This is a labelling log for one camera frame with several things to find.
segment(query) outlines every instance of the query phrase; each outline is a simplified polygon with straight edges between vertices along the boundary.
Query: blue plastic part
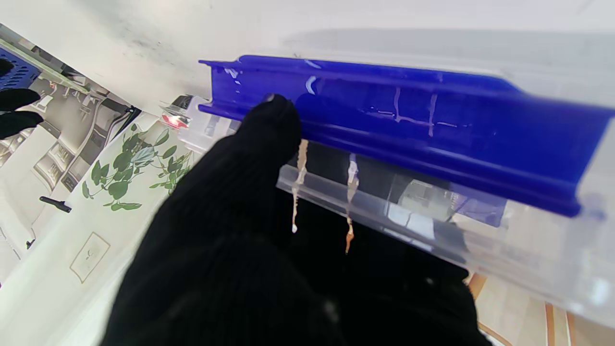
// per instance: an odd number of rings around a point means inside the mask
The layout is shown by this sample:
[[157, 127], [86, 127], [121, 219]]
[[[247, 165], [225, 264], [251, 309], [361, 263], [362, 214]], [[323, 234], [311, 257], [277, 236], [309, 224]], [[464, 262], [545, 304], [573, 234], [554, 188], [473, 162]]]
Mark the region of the blue plastic part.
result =
[[41, 74], [39, 69], [3, 48], [0, 48], [0, 59], [6, 59], [14, 65], [10, 72], [0, 77], [0, 90], [27, 89]]
[[246, 55], [212, 67], [201, 111], [241, 120], [269, 93], [303, 137], [569, 217], [615, 110], [542, 99], [492, 76]]

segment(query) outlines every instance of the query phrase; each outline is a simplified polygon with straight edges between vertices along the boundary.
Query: transparent plastic box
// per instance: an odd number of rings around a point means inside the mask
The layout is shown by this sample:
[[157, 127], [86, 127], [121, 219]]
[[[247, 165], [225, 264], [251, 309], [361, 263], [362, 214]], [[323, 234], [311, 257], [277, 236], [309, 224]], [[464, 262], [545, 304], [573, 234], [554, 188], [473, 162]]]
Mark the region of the transparent plastic box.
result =
[[[205, 153], [240, 122], [199, 111], [208, 100], [194, 97], [179, 138]], [[355, 222], [388, 234], [454, 264], [497, 276], [537, 299], [615, 327], [615, 232], [609, 126], [579, 188], [581, 213], [569, 218], [357, 155], [359, 189], [347, 201], [349, 155], [316, 143], [308, 147], [308, 173], [296, 185], [292, 162], [277, 186]], [[336, 164], [310, 170], [315, 152]]]

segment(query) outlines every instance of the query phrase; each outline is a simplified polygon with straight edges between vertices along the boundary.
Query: gloved hand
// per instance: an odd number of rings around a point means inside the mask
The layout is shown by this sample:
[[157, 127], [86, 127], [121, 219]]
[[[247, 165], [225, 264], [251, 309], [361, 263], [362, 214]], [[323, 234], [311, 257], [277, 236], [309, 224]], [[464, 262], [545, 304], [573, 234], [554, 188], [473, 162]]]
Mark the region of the gloved hand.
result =
[[[13, 68], [7, 60], [0, 60], [0, 78]], [[0, 91], [0, 139], [18, 134], [21, 130], [35, 127], [43, 121], [33, 111], [15, 111], [36, 102], [41, 97], [30, 89], [7, 89]]]
[[279, 166], [296, 154], [301, 142], [301, 121], [293, 103], [282, 95], [269, 95], [245, 116], [237, 134], [259, 132], [260, 142], [270, 145], [268, 153]]

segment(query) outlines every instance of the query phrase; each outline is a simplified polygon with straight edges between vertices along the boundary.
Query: black object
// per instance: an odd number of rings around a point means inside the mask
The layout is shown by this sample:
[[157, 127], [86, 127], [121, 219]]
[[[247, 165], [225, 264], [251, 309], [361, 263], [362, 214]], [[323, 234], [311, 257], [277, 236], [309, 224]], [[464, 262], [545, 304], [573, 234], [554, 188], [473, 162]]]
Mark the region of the black object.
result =
[[128, 125], [130, 123], [132, 123], [137, 116], [139, 116], [139, 114], [141, 114], [141, 110], [135, 106], [130, 106], [130, 108], [125, 110], [126, 113], [130, 113], [130, 116], [128, 117], [128, 119], [126, 119], [126, 121], [124, 121], [124, 123], [122, 124], [122, 126], [119, 128], [117, 134], [115, 135], [115, 137], [117, 137], [120, 133], [122, 133], [122, 131], [128, 127]]
[[173, 101], [173, 103], [171, 103], [171, 104], [173, 106], [180, 107], [183, 110], [187, 110], [188, 109], [188, 105], [190, 105], [190, 101], [192, 101], [192, 98], [193, 98], [192, 95], [178, 96], [177, 99], [175, 99], [175, 101]]
[[[0, 60], [0, 77], [13, 68], [7, 60]], [[17, 108], [36, 102], [41, 97], [29, 89], [7, 89], [0, 91], [0, 139], [18, 134], [24, 129], [35, 127], [43, 118], [33, 111], [15, 111]]]
[[39, 199], [45, 203], [49, 203], [55, 206], [56, 208], [58, 208], [59, 210], [63, 212], [71, 212], [71, 210], [73, 210], [73, 208], [64, 204], [65, 201], [56, 201], [55, 199], [51, 199], [45, 196], [41, 196]]
[[102, 346], [489, 345], [464, 269], [360, 224], [345, 255], [345, 217], [303, 200], [292, 234], [292, 196], [275, 186], [299, 142], [276, 96], [178, 182]]

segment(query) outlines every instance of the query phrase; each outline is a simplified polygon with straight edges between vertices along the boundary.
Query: green plant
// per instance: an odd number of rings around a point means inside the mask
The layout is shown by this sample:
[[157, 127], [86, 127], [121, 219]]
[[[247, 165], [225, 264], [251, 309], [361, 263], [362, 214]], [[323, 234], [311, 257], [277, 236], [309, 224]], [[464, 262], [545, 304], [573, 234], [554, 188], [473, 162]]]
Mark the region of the green plant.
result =
[[[104, 204], [105, 207], [110, 207], [112, 211], [134, 210], [141, 207], [140, 203], [126, 203], [120, 201], [122, 197], [128, 192], [128, 187], [132, 183], [133, 179], [143, 174], [143, 170], [147, 166], [153, 166], [158, 169], [162, 169], [162, 173], [158, 175], [159, 178], [165, 177], [165, 182], [152, 185], [150, 188], [162, 186], [166, 188], [171, 194], [177, 182], [190, 170], [191, 166], [187, 164], [190, 158], [192, 158], [192, 152], [182, 155], [175, 159], [173, 154], [177, 151], [177, 146], [174, 145], [169, 149], [166, 149], [162, 155], [156, 150], [169, 139], [169, 130], [162, 131], [160, 136], [151, 145], [143, 140], [143, 137], [147, 132], [136, 132], [137, 126], [132, 125], [130, 127], [132, 133], [126, 139], [126, 133], [123, 135], [122, 140], [122, 152], [119, 153], [112, 164], [101, 165], [100, 160], [96, 161], [92, 168], [92, 182], [100, 189], [95, 193], [90, 193], [90, 189], [87, 186], [87, 182], [82, 184], [82, 192], [84, 197], [94, 199], [94, 196], [101, 191], [107, 191], [112, 197], [112, 201]], [[160, 166], [153, 164], [157, 159], [160, 162]], [[162, 160], [169, 159], [168, 164], [162, 162]]]
[[[165, 151], [162, 156], [156, 156], [158, 162], [160, 163], [160, 166], [152, 166], [162, 169], [162, 173], [158, 174], [158, 177], [164, 178], [165, 180], [160, 183], [155, 183], [149, 188], [166, 188], [169, 195], [171, 195], [171, 192], [175, 189], [177, 182], [180, 181], [180, 179], [184, 175], [186, 175], [188, 171], [190, 171], [190, 168], [192, 168], [192, 166], [188, 164], [188, 161], [190, 161], [190, 159], [192, 158], [192, 152], [190, 151], [188, 154], [181, 155], [179, 158], [175, 159], [172, 155], [174, 154], [176, 149], [177, 146], [172, 146], [167, 149], [167, 151]], [[165, 160], [167, 158], [169, 160], [167, 161], [167, 165], [165, 166], [162, 160]]]

